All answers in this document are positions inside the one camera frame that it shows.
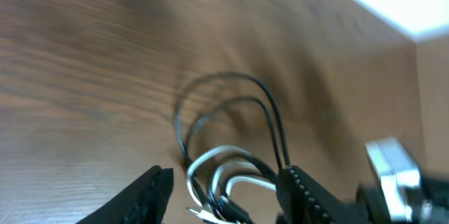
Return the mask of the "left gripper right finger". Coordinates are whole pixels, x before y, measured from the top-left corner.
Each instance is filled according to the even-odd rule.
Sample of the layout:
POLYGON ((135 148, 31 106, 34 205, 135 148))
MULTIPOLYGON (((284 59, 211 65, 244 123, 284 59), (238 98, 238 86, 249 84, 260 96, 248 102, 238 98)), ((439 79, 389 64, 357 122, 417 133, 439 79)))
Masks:
POLYGON ((368 220, 338 200, 297 166, 282 169, 276 197, 287 224, 360 224, 368 220))

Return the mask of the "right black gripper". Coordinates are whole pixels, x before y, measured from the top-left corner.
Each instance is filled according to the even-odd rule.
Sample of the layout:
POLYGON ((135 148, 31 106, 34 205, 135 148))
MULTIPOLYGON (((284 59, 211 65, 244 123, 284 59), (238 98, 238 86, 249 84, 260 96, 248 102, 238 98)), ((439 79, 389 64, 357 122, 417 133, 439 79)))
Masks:
POLYGON ((393 220, 387 208, 387 193, 380 186, 361 185, 356 192, 354 208, 371 223, 448 223, 448 179, 424 176, 416 188, 402 187, 408 220, 393 220))

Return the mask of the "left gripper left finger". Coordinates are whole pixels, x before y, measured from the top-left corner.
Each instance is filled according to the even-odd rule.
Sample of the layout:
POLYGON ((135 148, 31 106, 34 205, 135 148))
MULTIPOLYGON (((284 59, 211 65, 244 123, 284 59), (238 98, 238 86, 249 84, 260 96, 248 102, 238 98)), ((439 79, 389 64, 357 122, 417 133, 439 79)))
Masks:
POLYGON ((161 224, 173 188, 173 169, 155 165, 79 224, 161 224))

